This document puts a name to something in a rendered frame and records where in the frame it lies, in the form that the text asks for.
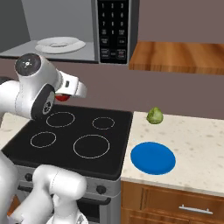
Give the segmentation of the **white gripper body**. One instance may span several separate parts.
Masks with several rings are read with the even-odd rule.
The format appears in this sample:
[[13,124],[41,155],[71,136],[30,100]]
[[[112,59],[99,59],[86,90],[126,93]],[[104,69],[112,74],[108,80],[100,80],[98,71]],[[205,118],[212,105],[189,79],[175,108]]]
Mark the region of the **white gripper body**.
[[73,97],[78,97],[78,98],[85,98],[87,96],[88,89],[87,87],[82,83],[78,82],[77,87],[74,91]]

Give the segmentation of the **red tomato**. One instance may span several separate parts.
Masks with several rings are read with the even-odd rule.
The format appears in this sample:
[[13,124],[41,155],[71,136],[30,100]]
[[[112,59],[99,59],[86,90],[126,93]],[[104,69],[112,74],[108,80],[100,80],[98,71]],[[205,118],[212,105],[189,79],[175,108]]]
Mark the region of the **red tomato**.
[[69,100],[70,95],[69,94],[56,94],[55,99],[59,102],[66,102]]

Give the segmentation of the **white microwave turntable plate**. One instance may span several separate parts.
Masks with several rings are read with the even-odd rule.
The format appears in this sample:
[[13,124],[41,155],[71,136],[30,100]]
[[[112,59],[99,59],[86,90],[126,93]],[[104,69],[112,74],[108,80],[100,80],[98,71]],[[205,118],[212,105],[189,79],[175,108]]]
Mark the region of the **white microwave turntable plate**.
[[62,54],[79,51],[86,45],[85,42],[74,37],[44,38],[37,42],[35,49],[47,54]]

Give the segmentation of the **grey microwave oven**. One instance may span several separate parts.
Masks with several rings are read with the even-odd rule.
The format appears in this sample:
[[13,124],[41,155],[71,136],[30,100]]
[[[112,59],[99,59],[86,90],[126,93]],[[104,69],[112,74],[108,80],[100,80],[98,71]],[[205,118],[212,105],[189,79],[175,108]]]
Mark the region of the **grey microwave oven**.
[[[139,0],[0,0],[0,58],[26,53],[49,60],[127,65],[138,36]],[[47,54],[41,39],[74,37],[76,52]]]

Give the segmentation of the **black hob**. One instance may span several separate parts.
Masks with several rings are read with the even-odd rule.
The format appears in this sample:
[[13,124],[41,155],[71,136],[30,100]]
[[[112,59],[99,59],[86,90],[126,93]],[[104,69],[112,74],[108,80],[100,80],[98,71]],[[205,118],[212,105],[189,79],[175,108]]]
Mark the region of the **black hob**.
[[131,122],[129,111],[55,105],[50,114],[29,121],[3,153],[16,165],[55,165],[86,177],[116,180]]

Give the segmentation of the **green round vegetable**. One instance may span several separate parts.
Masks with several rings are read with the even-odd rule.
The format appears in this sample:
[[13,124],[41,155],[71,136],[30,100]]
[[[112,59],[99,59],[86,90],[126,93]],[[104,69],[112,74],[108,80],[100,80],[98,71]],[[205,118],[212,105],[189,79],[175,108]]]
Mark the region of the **green round vegetable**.
[[146,117],[146,120],[151,124],[160,124],[163,119],[163,113],[158,107],[152,108]]

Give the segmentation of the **blue plate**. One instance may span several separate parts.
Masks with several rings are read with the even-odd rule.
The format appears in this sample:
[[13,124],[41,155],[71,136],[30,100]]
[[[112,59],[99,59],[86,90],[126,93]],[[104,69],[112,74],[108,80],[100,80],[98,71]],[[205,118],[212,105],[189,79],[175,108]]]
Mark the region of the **blue plate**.
[[130,153],[130,160],[139,171],[150,175],[166,174],[176,164],[173,152],[161,143],[155,142],[136,145]]

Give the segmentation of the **silver oven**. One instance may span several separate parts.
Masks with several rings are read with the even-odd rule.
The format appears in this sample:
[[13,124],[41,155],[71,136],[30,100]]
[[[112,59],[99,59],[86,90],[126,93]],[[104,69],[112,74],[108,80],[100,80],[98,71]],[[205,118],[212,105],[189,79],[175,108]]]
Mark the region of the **silver oven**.
[[[34,187],[32,181],[25,179],[30,173],[37,181],[44,180],[49,184],[51,194],[74,199],[80,211],[87,217],[89,224],[121,224],[121,177],[114,179],[81,176],[74,171],[68,171],[52,165],[41,165],[37,171],[31,167],[18,165],[19,185]],[[107,191],[99,194],[97,186],[105,186]],[[83,203],[77,201],[84,198],[105,200],[111,198],[106,206]]]

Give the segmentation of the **wooden drawer front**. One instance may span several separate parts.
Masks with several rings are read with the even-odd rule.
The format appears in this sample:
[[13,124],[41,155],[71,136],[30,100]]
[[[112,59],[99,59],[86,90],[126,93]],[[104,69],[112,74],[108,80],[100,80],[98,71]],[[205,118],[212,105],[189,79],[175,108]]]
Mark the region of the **wooden drawer front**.
[[[213,214],[179,209],[183,204]],[[121,224],[224,224],[224,198],[123,181]]]

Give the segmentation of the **wooden wall cupboard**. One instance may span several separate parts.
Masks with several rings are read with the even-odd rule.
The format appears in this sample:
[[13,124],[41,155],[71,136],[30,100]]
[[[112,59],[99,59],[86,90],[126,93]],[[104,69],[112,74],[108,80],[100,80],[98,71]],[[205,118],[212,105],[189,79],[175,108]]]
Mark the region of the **wooden wall cupboard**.
[[224,44],[139,41],[129,69],[224,75]]

